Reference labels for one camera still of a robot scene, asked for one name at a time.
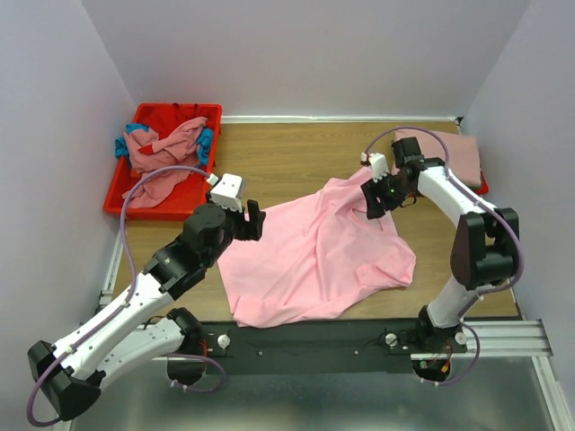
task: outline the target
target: blue towel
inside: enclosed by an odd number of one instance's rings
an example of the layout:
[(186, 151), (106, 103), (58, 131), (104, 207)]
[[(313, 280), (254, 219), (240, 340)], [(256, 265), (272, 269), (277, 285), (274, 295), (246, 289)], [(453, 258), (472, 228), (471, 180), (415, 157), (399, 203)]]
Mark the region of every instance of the blue towel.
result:
[(196, 139), (198, 144), (198, 158), (199, 166), (208, 166), (209, 151), (212, 149), (212, 141), (214, 139), (214, 132), (209, 128), (204, 128)]
[[(145, 124), (129, 123), (126, 125), (126, 133), (130, 134), (134, 130), (138, 130), (139, 128), (143, 128), (146, 132), (150, 129)], [(129, 161), (129, 151), (128, 151), (128, 146), (126, 145), (126, 139), (124, 139), (124, 136), (120, 136), (118, 139), (116, 139), (114, 141), (114, 146), (116, 147), (116, 151), (115, 151), (116, 158), (119, 159), (122, 155), (125, 155)]]

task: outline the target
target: pink fabric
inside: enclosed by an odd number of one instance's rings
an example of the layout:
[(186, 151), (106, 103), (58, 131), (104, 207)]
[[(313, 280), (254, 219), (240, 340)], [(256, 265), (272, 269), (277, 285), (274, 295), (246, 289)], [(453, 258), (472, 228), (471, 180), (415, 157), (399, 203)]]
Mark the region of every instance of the pink fabric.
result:
[(415, 255), (391, 215), (367, 220), (362, 168), (266, 210), (259, 242), (235, 241), (218, 265), (240, 326), (333, 319), (381, 289), (408, 286)]
[[(129, 135), (124, 133), (132, 167), (145, 177), (149, 172), (164, 166), (180, 164), (196, 166), (199, 163), (196, 139), (206, 126), (207, 119), (198, 117), (182, 123), (166, 139), (158, 139), (158, 134), (149, 128), (134, 130)], [(151, 145), (153, 153), (146, 155), (139, 148)], [(185, 171), (174, 171), (160, 174), (140, 187), (129, 204), (131, 208), (155, 207), (166, 199), (176, 184), (186, 180), (190, 175)]]
[[(470, 187), (481, 187), (482, 177), (479, 164), (479, 150), (475, 136), (457, 135), (454, 133), (435, 132), (441, 137), (449, 149), (450, 168), (456, 177)], [(427, 158), (439, 157), (445, 160), (445, 153), (441, 144), (431, 135), (419, 130), (398, 130), (395, 140), (404, 137), (417, 137), (420, 149)]]

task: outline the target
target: wall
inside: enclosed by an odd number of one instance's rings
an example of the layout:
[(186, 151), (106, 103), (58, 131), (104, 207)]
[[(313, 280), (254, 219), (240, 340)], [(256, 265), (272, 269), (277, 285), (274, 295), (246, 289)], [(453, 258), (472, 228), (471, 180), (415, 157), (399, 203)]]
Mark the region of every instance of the wall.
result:
[(101, 210), (112, 142), (134, 104), (79, 1), (5, 2), (0, 58), (0, 429), (21, 431), (26, 351), (96, 305), (117, 232)]
[(479, 137), (491, 200), (519, 212), (526, 273), (515, 293), (527, 317), (543, 318), (571, 411), (574, 15), (570, 0), (534, 0), (464, 121), (464, 131)]
[(83, 0), (136, 102), (459, 116), (529, 0)]

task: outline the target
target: wooden table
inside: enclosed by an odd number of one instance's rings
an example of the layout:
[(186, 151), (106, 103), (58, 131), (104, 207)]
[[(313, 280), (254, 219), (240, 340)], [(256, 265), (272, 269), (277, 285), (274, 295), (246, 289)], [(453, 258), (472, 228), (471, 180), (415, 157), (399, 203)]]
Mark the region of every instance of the wooden table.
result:
[[(230, 124), (223, 126), (217, 149), (216, 173), (234, 173), (247, 180), (244, 198), (255, 199), (261, 208), (315, 193), (331, 177), (348, 178), (359, 168), (359, 155), (382, 131), (394, 126), (420, 126), (456, 133), (452, 122), (433, 123), (307, 123)], [(374, 147), (393, 160), (391, 138)], [(349, 308), (342, 318), (376, 319), (417, 316), (449, 279), (449, 255), (455, 227), (428, 199), (398, 208), (394, 221), (399, 234), (417, 256), (413, 283), (402, 289), (379, 292)], [(128, 241), (137, 268), (181, 232), (181, 223), (130, 222)], [(129, 284), (125, 257), (119, 266), (115, 295)], [(217, 268), (183, 295), (173, 307), (186, 307), (202, 321), (227, 321), (226, 292)], [(478, 317), (516, 316), (511, 292), (488, 295), (469, 315)]]

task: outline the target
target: crumpled pink cloth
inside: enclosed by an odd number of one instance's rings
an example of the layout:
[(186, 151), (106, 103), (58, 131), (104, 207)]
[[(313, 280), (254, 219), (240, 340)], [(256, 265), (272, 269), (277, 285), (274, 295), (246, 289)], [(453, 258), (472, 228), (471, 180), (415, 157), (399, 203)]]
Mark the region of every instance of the crumpled pink cloth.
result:
[(362, 168), (268, 208), (258, 242), (232, 242), (218, 266), (239, 326), (333, 319), (381, 289), (411, 283), (415, 255), (391, 215), (366, 218), (360, 186), (370, 178)]
[[(479, 163), (479, 149), (475, 136), (457, 135), (455, 133), (437, 132), (441, 139), (446, 143), (449, 149), (449, 164), (453, 174), (465, 185), (469, 187), (481, 187), (482, 176)], [(404, 137), (417, 137), (420, 143), (421, 153), (426, 158), (439, 157), (441, 160), (446, 159), (445, 152), (441, 144), (435, 137), (428, 135), (419, 130), (397, 130), (395, 140)], [(392, 168), (392, 173), (397, 173), (397, 168)]]
[[(205, 117), (197, 117), (179, 125), (166, 139), (159, 139), (157, 132), (149, 128), (134, 130), (129, 135), (124, 133), (129, 160), (132, 167), (145, 177), (149, 172), (164, 166), (180, 164), (196, 166), (199, 163), (196, 139), (206, 126)], [(153, 154), (146, 155), (139, 148), (151, 145)], [(134, 193), (129, 203), (130, 208), (150, 208), (166, 199), (176, 184), (186, 180), (190, 175), (186, 171), (166, 172), (146, 182)]]

